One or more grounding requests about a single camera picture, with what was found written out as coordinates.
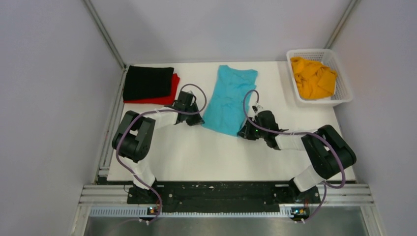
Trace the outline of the turquoise t shirt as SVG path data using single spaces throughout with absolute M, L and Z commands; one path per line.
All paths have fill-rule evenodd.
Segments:
M 245 120 L 243 107 L 249 108 L 250 96 L 244 100 L 248 91 L 255 89 L 258 71 L 238 70 L 221 65 L 217 71 L 217 81 L 211 100 L 204 112 L 202 127 L 237 136 Z

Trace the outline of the orange t shirt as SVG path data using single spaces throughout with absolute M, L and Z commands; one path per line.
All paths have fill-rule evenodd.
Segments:
M 304 100 L 318 100 L 335 94 L 338 73 L 319 61 L 290 59 L 299 95 Z

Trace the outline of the left aluminium side rail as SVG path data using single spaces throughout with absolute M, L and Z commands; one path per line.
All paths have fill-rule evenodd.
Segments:
M 122 93 L 124 88 L 125 77 L 128 72 L 129 65 L 122 70 L 121 79 L 116 87 L 115 96 L 110 103 L 110 111 L 106 120 L 106 125 L 100 141 L 100 147 L 96 156 L 96 169 L 92 174 L 92 183 L 96 183 L 100 177 L 106 177 L 109 173 L 110 164 L 112 160 L 112 139 L 114 132 L 117 130 L 122 111 L 123 101 Z

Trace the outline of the aluminium front rail frame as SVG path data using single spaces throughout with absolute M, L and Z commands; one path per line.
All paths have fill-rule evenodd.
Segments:
M 271 213 L 164 213 L 151 224 L 145 205 L 128 205 L 123 185 L 86 185 L 72 236 L 384 236 L 370 189 L 347 184 L 324 189 L 326 200 L 306 223 L 289 218 L 292 205 Z

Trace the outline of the white plastic basket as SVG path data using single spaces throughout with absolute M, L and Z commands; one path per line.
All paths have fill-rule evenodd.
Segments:
M 289 73 L 291 76 L 292 87 L 294 91 L 294 98 L 298 106 L 334 107 L 339 104 L 348 103 L 352 101 L 353 92 L 350 85 L 350 81 L 346 76 L 343 66 L 334 51 L 332 51 L 331 49 L 294 49 L 289 50 L 286 53 L 286 57 Z M 338 73 L 338 76 L 335 82 L 334 95 L 318 100 L 306 100 L 301 98 L 297 89 L 294 70 L 292 69 L 290 61 L 290 59 L 293 57 L 300 57 L 303 59 L 318 61 L 323 65 L 330 67 L 330 69 L 335 70 Z

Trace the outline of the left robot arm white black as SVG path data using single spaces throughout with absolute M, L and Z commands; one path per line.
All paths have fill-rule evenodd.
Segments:
M 161 196 L 156 189 L 156 177 L 145 159 L 152 143 L 154 131 L 170 125 L 186 122 L 188 126 L 202 125 L 204 120 L 190 91 L 181 91 L 172 105 L 137 113 L 127 111 L 113 137 L 112 147 L 116 159 L 133 177 L 129 194 L 130 203 L 160 203 Z

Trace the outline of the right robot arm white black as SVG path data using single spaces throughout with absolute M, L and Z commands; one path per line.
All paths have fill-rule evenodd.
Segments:
M 339 187 L 346 182 L 345 169 L 356 163 L 357 158 L 350 146 L 331 125 L 312 131 L 281 129 L 271 111 L 258 110 L 247 117 L 237 133 L 246 140 L 262 139 L 274 150 L 297 150 L 307 154 L 310 165 L 280 187 L 275 199 L 279 203 L 318 203 L 323 200 L 317 185 L 328 186 L 327 180 L 342 175 Z

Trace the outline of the folded black t shirt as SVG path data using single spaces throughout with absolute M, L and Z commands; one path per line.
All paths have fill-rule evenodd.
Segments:
M 123 100 L 134 101 L 166 97 L 171 94 L 172 67 L 130 66 L 123 88 Z

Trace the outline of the folded red t shirt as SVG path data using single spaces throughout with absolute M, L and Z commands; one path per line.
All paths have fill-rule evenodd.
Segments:
M 145 99 L 136 99 L 136 100 L 124 100 L 125 104 L 157 104 L 157 105 L 171 105 L 175 98 L 178 89 L 178 85 L 180 82 L 180 77 L 177 73 L 172 75 L 172 86 L 171 86 L 171 93 L 168 96 L 157 97 L 157 98 L 145 98 Z

